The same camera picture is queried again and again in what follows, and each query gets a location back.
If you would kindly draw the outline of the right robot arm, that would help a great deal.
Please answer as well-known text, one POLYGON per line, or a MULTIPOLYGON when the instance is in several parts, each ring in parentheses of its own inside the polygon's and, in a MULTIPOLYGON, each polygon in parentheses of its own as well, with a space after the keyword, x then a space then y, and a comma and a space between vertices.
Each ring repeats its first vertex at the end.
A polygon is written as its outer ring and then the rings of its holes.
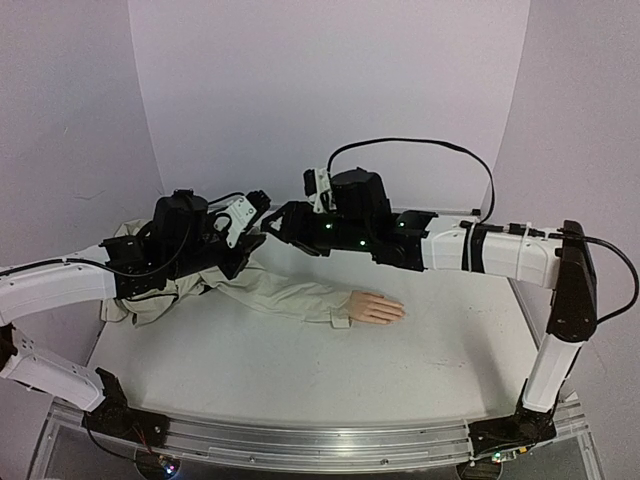
POLYGON ((597 328, 596 275, 583 230, 485 224, 435 213, 395 213, 381 177, 361 168, 304 175, 306 200, 289 201, 261 223, 265 233, 315 257, 366 252, 380 265, 459 271, 524 281, 552 291, 551 313, 530 375, 510 416, 470 424, 475 459, 551 440, 560 390, 597 328))

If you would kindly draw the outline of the aluminium front table rail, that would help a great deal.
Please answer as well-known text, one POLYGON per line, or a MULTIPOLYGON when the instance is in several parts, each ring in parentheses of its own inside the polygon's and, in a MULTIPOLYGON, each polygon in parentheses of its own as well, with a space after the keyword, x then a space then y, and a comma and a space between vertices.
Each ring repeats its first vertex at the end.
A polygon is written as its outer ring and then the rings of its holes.
POLYGON ((346 478, 599 479, 582 406, 558 405, 537 444, 508 445, 464 420, 337 427, 268 425, 132 412, 103 429, 57 400, 32 479, 346 478))

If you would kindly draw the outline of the aluminium rear table rail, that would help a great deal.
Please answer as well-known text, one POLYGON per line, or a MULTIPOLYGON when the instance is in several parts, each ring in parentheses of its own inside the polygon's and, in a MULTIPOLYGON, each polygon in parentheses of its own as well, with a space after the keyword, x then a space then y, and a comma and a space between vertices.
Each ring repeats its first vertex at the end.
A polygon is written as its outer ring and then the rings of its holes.
POLYGON ((459 216, 459 217, 476 217, 478 216, 478 209, 471 210, 456 210, 456 209, 437 209, 435 207, 392 207, 392 211, 394 213, 402 213, 407 210, 415 210, 415 211, 424 211, 424 212, 433 212, 438 215, 444 216, 459 216))

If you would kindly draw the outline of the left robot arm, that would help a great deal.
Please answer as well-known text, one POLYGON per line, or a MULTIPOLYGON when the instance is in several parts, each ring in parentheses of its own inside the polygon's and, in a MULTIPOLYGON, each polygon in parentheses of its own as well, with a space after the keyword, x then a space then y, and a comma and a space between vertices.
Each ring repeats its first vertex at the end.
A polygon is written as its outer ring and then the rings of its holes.
POLYGON ((233 279, 265 241, 254 225, 270 204, 266 193, 252 191, 214 210, 205 198, 177 190, 158 200, 153 219, 136 234, 2 271, 2 378, 78 407, 90 432, 163 446, 167 416, 131 407, 114 374, 36 346, 13 323, 76 303, 132 299, 211 267, 233 279))

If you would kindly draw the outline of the beige zip jacket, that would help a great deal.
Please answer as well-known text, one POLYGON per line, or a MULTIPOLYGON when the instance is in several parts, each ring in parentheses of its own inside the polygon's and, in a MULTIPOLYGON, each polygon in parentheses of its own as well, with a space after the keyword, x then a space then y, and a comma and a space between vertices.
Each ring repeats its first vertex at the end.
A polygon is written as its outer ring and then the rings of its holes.
POLYGON ((217 267, 178 280, 128 299, 101 303, 104 322, 129 321, 140 327, 150 324, 189 297, 217 290, 240 304, 264 314, 309 323, 328 323, 335 329, 352 325, 350 290, 315 282, 300 282, 272 273, 251 260, 233 280, 217 267))

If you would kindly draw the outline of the mannequin hand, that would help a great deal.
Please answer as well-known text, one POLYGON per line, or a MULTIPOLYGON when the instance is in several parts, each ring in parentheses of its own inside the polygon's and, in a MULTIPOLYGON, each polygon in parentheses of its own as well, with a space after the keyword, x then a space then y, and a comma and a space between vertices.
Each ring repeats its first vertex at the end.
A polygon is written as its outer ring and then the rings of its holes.
POLYGON ((406 315, 402 303, 364 291, 354 291, 351 294, 348 314, 352 321, 376 325, 393 324, 406 315))

